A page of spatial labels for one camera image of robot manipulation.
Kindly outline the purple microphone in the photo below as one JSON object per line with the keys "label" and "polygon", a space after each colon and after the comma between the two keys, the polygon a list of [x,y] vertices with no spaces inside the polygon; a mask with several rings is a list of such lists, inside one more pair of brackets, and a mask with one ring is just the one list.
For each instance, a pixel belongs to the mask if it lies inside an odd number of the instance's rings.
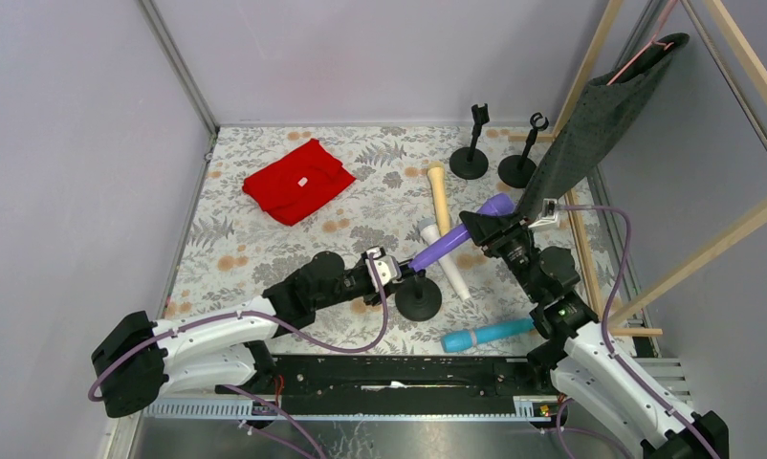
{"label": "purple microphone", "polygon": [[[511,197],[505,193],[498,193],[487,200],[476,213],[486,216],[501,216],[512,213],[514,209],[515,203]],[[414,272],[422,271],[443,256],[451,253],[470,238],[471,236],[465,225],[460,224],[451,229],[446,235],[441,236],[436,242],[430,243],[426,249],[416,254],[408,263],[408,267]]]}

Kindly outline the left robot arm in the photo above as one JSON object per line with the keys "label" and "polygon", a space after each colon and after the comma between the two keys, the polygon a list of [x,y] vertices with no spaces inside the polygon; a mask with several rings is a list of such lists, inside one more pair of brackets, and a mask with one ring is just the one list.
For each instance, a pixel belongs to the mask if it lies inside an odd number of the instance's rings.
{"label": "left robot arm", "polygon": [[88,398],[110,418],[141,411],[165,394],[205,386],[243,385],[271,371],[259,345],[303,333],[317,311],[357,298],[383,305],[388,297],[425,279],[411,261],[374,247],[352,268],[331,251],[311,260],[261,295],[198,317],[153,320],[145,311],[125,316],[92,352],[96,380]]}

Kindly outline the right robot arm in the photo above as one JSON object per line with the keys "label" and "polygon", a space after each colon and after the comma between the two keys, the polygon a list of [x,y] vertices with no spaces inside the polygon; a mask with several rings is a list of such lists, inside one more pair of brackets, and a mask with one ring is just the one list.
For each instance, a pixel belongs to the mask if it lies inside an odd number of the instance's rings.
{"label": "right robot arm", "polygon": [[557,392],[600,421],[629,458],[727,458],[730,432],[713,411],[700,414],[620,347],[575,290],[572,252],[537,247],[527,220],[464,211],[475,246],[502,260],[535,303],[530,316],[545,339],[528,362]]}

